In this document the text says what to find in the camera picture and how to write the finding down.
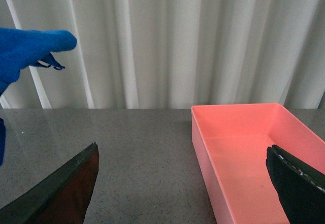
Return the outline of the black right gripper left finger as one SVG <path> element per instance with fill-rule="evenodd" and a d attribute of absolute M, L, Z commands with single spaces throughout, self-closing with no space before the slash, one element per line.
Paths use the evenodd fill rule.
<path fill-rule="evenodd" d="M 98 172 L 99 149 L 92 143 L 1 208 L 1 223 L 84 223 Z"/>

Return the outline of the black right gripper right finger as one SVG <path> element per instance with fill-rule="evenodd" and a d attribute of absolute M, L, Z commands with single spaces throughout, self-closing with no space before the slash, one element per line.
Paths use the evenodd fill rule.
<path fill-rule="evenodd" d="M 324 223 L 324 174 L 277 145 L 266 167 L 290 223 Z"/>

